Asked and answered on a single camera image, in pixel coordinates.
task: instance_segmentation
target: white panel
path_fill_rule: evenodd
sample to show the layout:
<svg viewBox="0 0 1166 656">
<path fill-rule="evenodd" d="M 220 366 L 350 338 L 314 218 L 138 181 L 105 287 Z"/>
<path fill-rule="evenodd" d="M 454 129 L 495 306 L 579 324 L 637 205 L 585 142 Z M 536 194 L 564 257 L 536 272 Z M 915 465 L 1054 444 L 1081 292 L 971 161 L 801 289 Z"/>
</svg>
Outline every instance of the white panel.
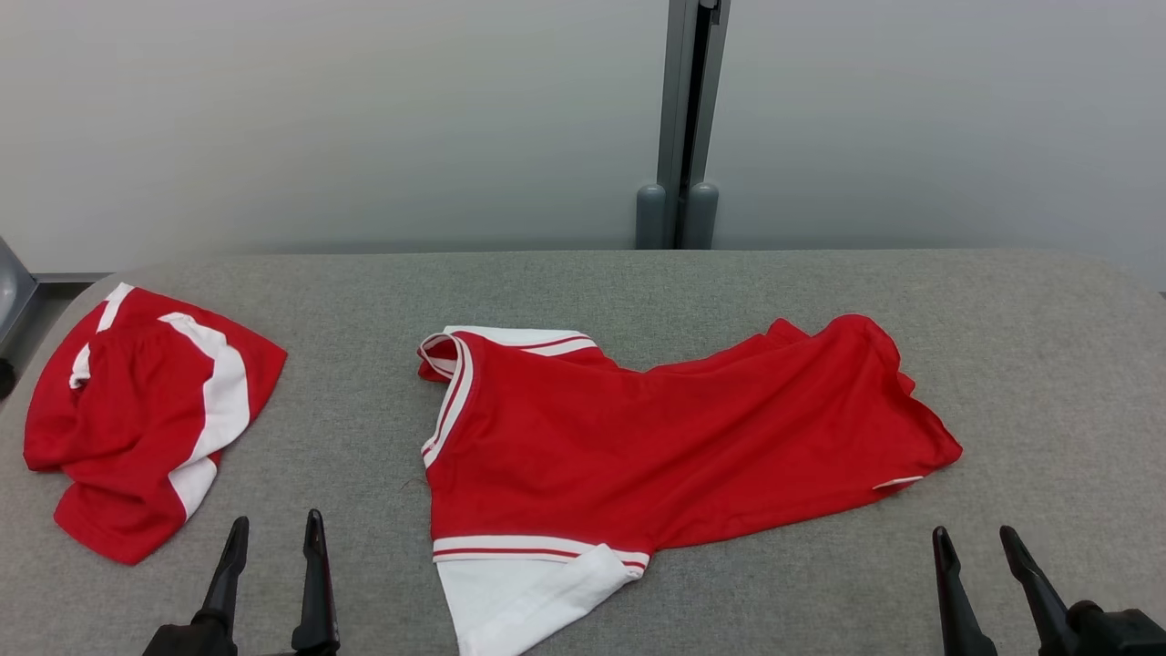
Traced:
<svg viewBox="0 0 1166 656">
<path fill-rule="evenodd" d="M 1166 3 L 735 0 L 715 246 L 1052 246 L 1166 289 Z"/>
<path fill-rule="evenodd" d="M 655 181 L 667 10 L 6 0 L 0 234 L 34 271 L 628 247 Z"/>
</svg>

